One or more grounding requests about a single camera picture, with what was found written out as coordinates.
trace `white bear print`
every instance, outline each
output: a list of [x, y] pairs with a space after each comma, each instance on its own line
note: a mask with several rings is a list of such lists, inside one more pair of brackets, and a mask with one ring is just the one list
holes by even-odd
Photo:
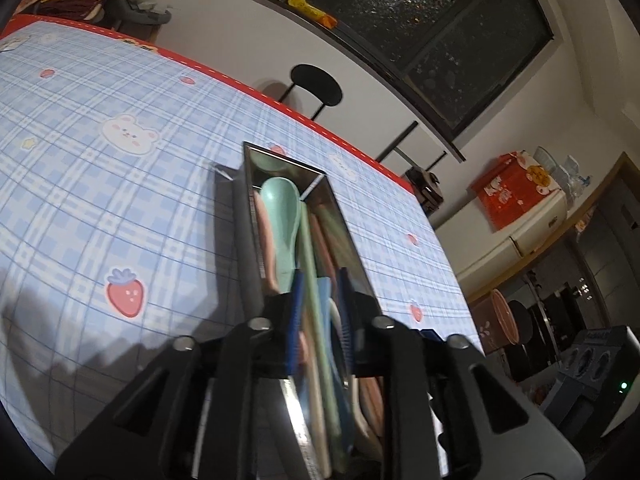
[[145, 130], [132, 115], [119, 115], [102, 125], [102, 134], [114, 148], [129, 155], [146, 155], [160, 136], [153, 130]]

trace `black chair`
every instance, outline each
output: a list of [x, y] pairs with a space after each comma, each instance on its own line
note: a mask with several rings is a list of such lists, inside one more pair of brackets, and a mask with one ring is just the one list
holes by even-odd
[[322, 101], [316, 113], [311, 117], [312, 121], [318, 117], [325, 106], [336, 106], [342, 101], [342, 89], [338, 82], [317, 66], [296, 65], [291, 69], [291, 81], [292, 85], [287, 88], [278, 102], [283, 102], [295, 86], [304, 88]]

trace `spoon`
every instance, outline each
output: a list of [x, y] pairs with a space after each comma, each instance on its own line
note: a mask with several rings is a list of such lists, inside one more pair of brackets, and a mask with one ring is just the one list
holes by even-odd
[[300, 225], [300, 193], [287, 178], [275, 176], [265, 181], [260, 196], [271, 221], [276, 253], [276, 280], [280, 293], [291, 290], [296, 269], [296, 235]]

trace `table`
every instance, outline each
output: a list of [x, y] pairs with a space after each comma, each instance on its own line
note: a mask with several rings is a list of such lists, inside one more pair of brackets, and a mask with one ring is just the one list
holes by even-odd
[[0, 52], [0, 400], [47, 466], [168, 339], [242, 320], [228, 178], [244, 140], [326, 170], [384, 312], [479, 346], [416, 199], [353, 146], [116, 32], [7, 30], [27, 39]]

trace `wooden door frame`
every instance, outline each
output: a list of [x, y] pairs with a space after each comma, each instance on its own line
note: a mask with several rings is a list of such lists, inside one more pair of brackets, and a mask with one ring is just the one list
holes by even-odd
[[569, 229], [573, 229], [578, 221], [587, 213], [591, 207], [596, 205], [602, 194], [613, 183], [613, 181], [620, 177], [627, 187], [631, 190], [636, 200], [640, 202], [640, 169], [633, 163], [631, 158], [622, 152], [618, 157], [618, 160], [613, 165], [609, 173], [604, 177], [602, 182], [598, 184], [598, 187], [591, 193], [587, 199], [575, 210], [575, 212], [567, 218], [562, 225], [556, 229], [545, 242], [531, 254], [524, 256], [514, 266], [505, 270], [502, 274], [491, 280], [489, 283], [483, 285], [475, 292], [465, 297], [469, 306], [473, 306], [478, 301], [483, 300], [494, 288], [498, 288], [500, 285], [510, 280], [514, 276], [526, 272], [531, 268], [539, 258], [541, 258], [546, 251], [551, 248], [560, 238], [562, 238]]

